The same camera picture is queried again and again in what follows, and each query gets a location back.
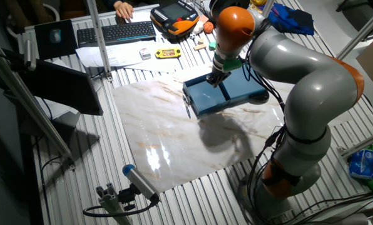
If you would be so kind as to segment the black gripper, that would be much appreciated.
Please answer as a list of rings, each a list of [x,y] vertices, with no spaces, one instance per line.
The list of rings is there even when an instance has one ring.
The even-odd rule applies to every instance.
[[[222,81],[231,75],[231,72],[223,72],[221,69],[212,67],[211,73],[206,75],[206,81],[214,88],[218,87]]]

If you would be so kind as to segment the person's hand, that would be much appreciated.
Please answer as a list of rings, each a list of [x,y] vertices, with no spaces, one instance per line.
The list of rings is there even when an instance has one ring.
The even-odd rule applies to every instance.
[[[119,18],[132,19],[133,18],[133,6],[123,1],[116,1],[113,4],[114,10]]]

